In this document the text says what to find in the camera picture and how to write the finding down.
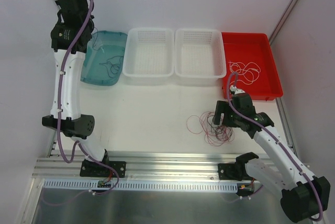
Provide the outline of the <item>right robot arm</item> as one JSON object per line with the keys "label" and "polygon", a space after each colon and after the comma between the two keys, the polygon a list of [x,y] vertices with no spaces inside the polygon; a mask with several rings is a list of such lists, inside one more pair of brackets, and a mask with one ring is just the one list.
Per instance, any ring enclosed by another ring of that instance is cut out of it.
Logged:
{"label": "right robot arm", "polygon": [[274,122],[266,113],[257,113],[249,94],[234,93],[229,101],[217,101],[213,124],[239,128],[246,132],[269,156],[276,170],[253,153],[238,156],[233,164],[219,164],[220,177],[242,181],[254,178],[279,199],[287,218],[298,223],[323,219],[328,208],[331,185],[317,177],[280,140]]}

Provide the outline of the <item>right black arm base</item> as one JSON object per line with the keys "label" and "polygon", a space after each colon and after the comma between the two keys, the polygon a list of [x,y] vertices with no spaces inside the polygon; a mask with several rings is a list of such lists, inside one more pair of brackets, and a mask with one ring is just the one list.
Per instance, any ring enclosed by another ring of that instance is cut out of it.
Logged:
{"label": "right black arm base", "polygon": [[253,180],[253,177],[250,177],[245,169],[245,165],[253,159],[258,159],[259,156],[253,152],[242,154],[236,157],[234,163],[219,163],[218,176],[220,180]]}

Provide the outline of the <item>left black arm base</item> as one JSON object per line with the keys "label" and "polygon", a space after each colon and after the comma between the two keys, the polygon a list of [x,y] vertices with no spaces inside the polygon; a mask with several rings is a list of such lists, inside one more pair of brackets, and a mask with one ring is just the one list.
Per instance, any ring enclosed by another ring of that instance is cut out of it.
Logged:
{"label": "left black arm base", "polygon": [[116,177],[116,173],[120,178],[125,177],[127,165],[125,161],[110,161],[108,158],[104,158],[103,163],[115,171],[85,159],[81,165],[80,177],[109,177],[111,172],[112,178]]}

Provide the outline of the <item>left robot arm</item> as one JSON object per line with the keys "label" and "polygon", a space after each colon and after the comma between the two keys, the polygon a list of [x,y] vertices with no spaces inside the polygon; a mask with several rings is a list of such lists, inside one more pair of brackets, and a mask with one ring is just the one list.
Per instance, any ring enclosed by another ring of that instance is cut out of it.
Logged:
{"label": "left robot arm", "polygon": [[94,29],[93,0],[57,0],[58,20],[51,31],[51,48],[55,59],[55,89],[50,114],[42,118],[42,125],[57,133],[57,142],[64,156],[61,136],[71,138],[92,163],[98,176],[109,173],[107,151],[97,143],[92,133],[95,118],[81,113],[80,79],[87,44]]}

